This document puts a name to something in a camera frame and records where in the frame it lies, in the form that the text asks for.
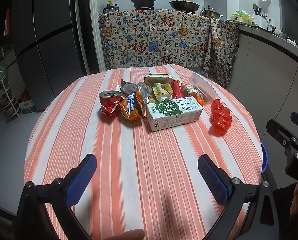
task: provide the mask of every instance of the clear plastic container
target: clear plastic container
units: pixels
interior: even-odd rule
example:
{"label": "clear plastic container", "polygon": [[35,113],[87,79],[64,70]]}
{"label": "clear plastic container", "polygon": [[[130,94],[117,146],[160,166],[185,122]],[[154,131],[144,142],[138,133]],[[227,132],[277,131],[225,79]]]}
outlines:
{"label": "clear plastic container", "polygon": [[203,100],[206,104],[212,103],[212,101],[218,96],[214,88],[197,73],[192,74],[189,78],[189,83],[191,85],[195,85],[199,88],[199,90],[201,90],[203,93]]}

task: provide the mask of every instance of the patterned cloth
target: patterned cloth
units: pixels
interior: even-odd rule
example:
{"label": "patterned cloth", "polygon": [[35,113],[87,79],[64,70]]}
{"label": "patterned cloth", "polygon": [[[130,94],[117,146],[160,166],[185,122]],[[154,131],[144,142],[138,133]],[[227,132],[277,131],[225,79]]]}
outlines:
{"label": "patterned cloth", "polygon": [[[92,239],[104,239],[143,228],[147,240],[201,240],[220,215],[219,206],[201,177],[197,161],[207,154],[231,177],[260,183],[262,149],[247,110],[225,89],[206,79],[230,108],[232,126],[212,132],[211,105],[197,122],[151,132],[145,120],[105,116],[98,94],[116,90],[123,78],[167,73],[188,82],[192,71],[178,65],[113,69],[82,77],[43,112],[28,142],[24,181],[47,184],[64,177],[92,153],[97,170],[79,203],[72,207]],[[232,235],[246,213],[242,212]],[[50,205],[52,223],[66,237]]]}
{"label": "patterned cloth", "polygon": [[100,15],[107,69],[178,64],[227,87],[238,24],[175,10]]}

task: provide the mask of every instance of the blue bucket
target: blue bucket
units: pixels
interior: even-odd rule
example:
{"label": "blue bucket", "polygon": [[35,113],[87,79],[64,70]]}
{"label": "blue bucket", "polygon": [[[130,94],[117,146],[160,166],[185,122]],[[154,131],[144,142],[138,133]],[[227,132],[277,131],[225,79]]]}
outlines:
{"label": "blue bucket", "polygon": [[268,167],[268,153],[266,152],[266,149],[264,145],[261,143],[262,152],[263,152],[263,163],[262,163],[262,174],[265,172],[266,168]]}

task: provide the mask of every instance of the table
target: table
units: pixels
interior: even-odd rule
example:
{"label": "table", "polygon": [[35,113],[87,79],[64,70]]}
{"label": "table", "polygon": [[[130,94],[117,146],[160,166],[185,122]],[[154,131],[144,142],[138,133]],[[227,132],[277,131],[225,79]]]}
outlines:
{"label": "table", "polygon": [[[87,153],[97,170],[72,209],[93,239],[143,228],[148,240],[201,240],[220,215],[201,177],[197,160],[208,154],[231,177],[258,184],[262,150],[252,116],[225,89],[206,79],[229,107],[232,126],[223,136],[210,131],[211,104],[197,122],[151,132],[144,120],[104,116],[99,92],[116,90],[120,79],[143,81],[144,74],[169,73],[187,82],[192,72],[178,65],[113,69],[76,80],[42,113],[30,135],[24,181],[47,184],[65,177]],[[244,204],[234,226],[243,221]],[[60,237],[65,235],[47,206]]]}

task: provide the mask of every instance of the can top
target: can top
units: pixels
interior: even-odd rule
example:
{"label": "can top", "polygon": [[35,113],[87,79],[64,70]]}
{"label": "can top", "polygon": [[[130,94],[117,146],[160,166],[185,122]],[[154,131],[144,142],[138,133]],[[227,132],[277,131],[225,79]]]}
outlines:
{"label": "can top", "polygon": [[105,90],[99,94],[100,98],[112,98],[117,96],[121,96],[121,92],[116,90]]}

